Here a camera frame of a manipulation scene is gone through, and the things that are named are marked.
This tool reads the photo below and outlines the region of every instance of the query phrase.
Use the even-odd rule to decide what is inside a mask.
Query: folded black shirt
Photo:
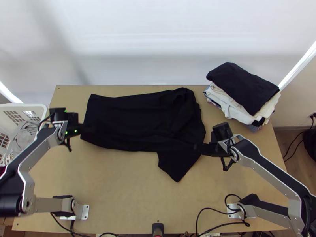
[[[178,182],[198,160],[205,129],[186,88],[124,97],[89,98],[81,139],[100,147],[157,152],[158,166]]]
[[[210,71],[206,79],[214,82],[251,115],[255,115],[272,96],[280,91],[273,83],[250,74],[231,62],[226,62]]]

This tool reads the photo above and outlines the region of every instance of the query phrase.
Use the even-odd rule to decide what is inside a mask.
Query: white folded clothes
[[[269,101],[267,101],[261,109],[252,116],[249,114],[243,106],[238,104],[232,97],[230,97],[226,92],[224,92],[221,88],[215,85],[215,83],[211,83],[206,90],[204,91],[205,96],[207,97],[214,97],[215,102],[220,104],[218,100],[224,102],[225,104],[229,105],[230,107],[239,110],[243,114],[251,117],[253,120],[260,121],[262,118],[269,118],[274,111],[275,105],[278,103],[278,100],[281,96],[280,92],[276,93]]]
[[[217,106],[215,103],[212,101],[216,102],[217,104],[220,105],[221,110],[223,111],[224,115],[228,119],[237,119],[239,122],[242,122],[243,124],[250,125],[254,122],[254,119],[252,116],[248,116],[244,114],[243,112],[239,111],[238,109],[234,108],[233,106],[230,106],[226,104],[224,101],[221,101],[217,97],[215,97],[212,94],[206,95],[207,101],[211,102],[215,106]]]

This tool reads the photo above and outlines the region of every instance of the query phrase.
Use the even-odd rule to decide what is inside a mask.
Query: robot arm
[[[65,108],[50,109],[50,123],[43,126],[37,139],[21,152],[0,177],[0,217],[30,215],[35,212],[51,212],[61,219],[86,220],[89,205],[78,204],[71,195],[40,198],[34,195],[34,181],[29,175],[31,168],[51,148],[66,145],[70,138],[81,133],[77,113],[67,113]],[[202,154],[220,157],[223,170],[234,164],[252,168],[288,199],[288,207],[260,201],[250,194],[234,205],[240,209],[239,218],[261,217],[280,226],[292,229],[297,237],[316,237],[316,197],[306,186],[263,157],[256,145],[241,135],[233,135],[228,123],[213,127],[209,144],[194,147]],[[231,160],[226,166],[223,157]]]
[[[52,212],[61,219],[88,218],[89,205],[80,205],[71,195],[41,198],[34,195],[34,180],[29,175],[32,167],[52,147],[66,145],[70,138],[81,133],[77,113],[65,108],[50,109],[50,123],[38,132],[36,140],[23,150],[0,177],[0,216],[22,216],[36,212]]]
[[[231,165],[237,163],[253,169],[289,200],[288,207],[282,207],[260,201],[257,195],[250,194],[237,203],[237,208],[243,213],[241,218],[260,217],[292,229],[297,237],[308,234],[316,237],[316,212],[312,211],[316,210],[316,196],[305,185],[263,157],[251,141],[241,135],[233,135],[227,122],[214,126],[213,133],[217,141],[209,144],[212,156],[222,157],[226,151],[226,156],[231,157]],[[214,152],[215,144],[222,149]],[[229,166],[223,163],[223,169],[227,171]]]

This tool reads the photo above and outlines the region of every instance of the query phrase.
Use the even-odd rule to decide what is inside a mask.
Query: tabletop
[[[91,94],[118,97],[173,90],[182,86],[57,86],[50,107],[66,107],[79,113],[83,122]],[[210,142],[212,127],[228,121],[234,134],[241,134],[256,144],[263,156],[285,170],[282,155],[271,124],[252,133],[222,111],[207,103],[206,86],[185,86],[194,91],[200,104],[205,125],[205,143]],[[222,170],[219,158],[201,156],[179,183],[157,167],[155,152],[127,152],[105,149],[71,139],[72,152],[65,146],[54,147],[30,171],[35,180],[37,197],[73,195],[80,203],[90,205],[88,220],[77,220],[78,233],[113,232],[118,234],[148,234],[157,221],[164,224],[165,233],[195,233],[198,212],[212,207],[226,212],[227,194],[245,197],[257,194],[262,201],[287,205],[287,199],[252,169],[234,164],[228,172]],[[219,224],[238,221],[226,215],[205,210],[198,223],[204,232]],[[60,221],[65,227],[70,221]],[[282,230],[266,220],[248,220],[243,224],[224,226],[216,232]],[[13,230],[64,232],[49,213],[36,213],[16,218]]]

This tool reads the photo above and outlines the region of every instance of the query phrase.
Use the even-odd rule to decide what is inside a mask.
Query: light strip
[[[298,63],[292,68],[292,70],[284,77],[279,83],[280,90],[283,90],[316,55],[316,41],[307,50],[304,56],[298,61]]]
[[[6,97],[12,103],[23,103],[19,98],[17,98],[11,91],[0,81],[0,93]]]

